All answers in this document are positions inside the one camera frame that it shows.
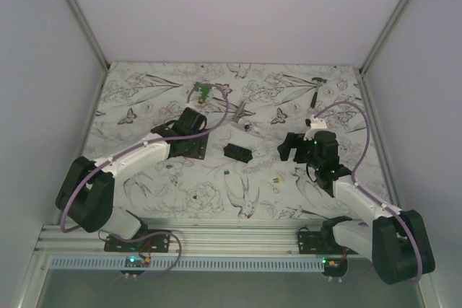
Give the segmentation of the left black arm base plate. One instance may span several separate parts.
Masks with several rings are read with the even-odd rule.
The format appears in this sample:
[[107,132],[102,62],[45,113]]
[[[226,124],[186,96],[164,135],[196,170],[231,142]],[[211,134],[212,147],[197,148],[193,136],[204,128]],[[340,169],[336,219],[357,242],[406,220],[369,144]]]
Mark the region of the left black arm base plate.
[[108,236],[105,240],[104,251],[105,252],[161,252],[166,253],[170,246],[170,233],[167,231],[148,230],[144,233],[144,236],[156,233],[156,235],[149,238],[136,241],[127,242],[117,239],[113,236]]

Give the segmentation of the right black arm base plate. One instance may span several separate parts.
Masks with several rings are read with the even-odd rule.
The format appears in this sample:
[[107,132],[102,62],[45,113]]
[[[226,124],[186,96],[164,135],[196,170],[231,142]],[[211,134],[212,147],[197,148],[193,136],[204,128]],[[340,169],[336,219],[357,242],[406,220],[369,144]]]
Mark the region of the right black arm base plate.
[[303,227],[297,232],[301,255],[343,255],[345,248],[336,243],[331,231],[310,231]]

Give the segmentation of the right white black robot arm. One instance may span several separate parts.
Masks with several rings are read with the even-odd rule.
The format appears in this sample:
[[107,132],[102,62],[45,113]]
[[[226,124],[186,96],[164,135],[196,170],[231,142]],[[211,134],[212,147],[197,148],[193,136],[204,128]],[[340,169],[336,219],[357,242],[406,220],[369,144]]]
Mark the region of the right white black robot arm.
[[368,259],[388,285],[419,280],[436,269],[422,216],[367,192],[341,164],[335,133],[318,131],[311,140],[288,133],[277,150],[283,162],[294,151],[294,161],[305,164],[307,172],[314,174],[314,183],[359,216],[359,221],[341,216],[324,222],[320,235],[324,251],[334,254],[343,247],[354,251]]

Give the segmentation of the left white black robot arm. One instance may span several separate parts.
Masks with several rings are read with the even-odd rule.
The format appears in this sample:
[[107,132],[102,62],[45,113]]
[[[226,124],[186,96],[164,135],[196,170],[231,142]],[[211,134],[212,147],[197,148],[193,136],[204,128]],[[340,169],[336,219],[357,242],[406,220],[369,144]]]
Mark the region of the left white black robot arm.
[[153,128],[116,154],[75,159],[55,200],[62,212],[61,231],[103,231],[121,239],[130,251],[142,250],[148,235],[141,219],[114,204],[116,185],[169,158],[203,159],[208,136],[206,116],[187,107],[179,119]]

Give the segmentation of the black fuse box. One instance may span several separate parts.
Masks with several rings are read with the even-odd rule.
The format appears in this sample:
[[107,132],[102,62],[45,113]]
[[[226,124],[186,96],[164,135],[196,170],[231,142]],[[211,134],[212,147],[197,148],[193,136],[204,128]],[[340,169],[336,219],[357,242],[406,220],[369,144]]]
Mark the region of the black fuse box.
[[253,159],[253,154],[250,149],[235,144],[228,143],[223,151],[226,157],[239,162],[249,163],[249,161]]

